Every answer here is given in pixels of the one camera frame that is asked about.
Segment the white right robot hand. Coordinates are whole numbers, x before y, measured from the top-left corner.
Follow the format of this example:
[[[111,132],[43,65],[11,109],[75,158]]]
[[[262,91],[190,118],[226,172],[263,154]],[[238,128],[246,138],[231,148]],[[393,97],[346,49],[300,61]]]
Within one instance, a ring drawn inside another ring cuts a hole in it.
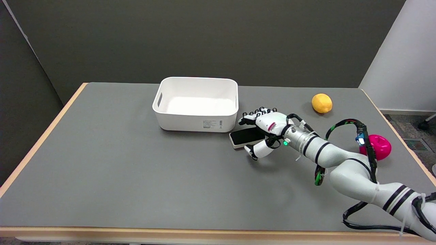
[[[247,144],[244,146],[245,151],[253,160],[266,157],[280,144],[284,139],[285,132],[294,125],[294,122],[283,113],[279,113],[276,108],[268,109],[260,107],[259,109],[243,113],[238,120],[240,125],[254,125],[266,138],[257,144]]]

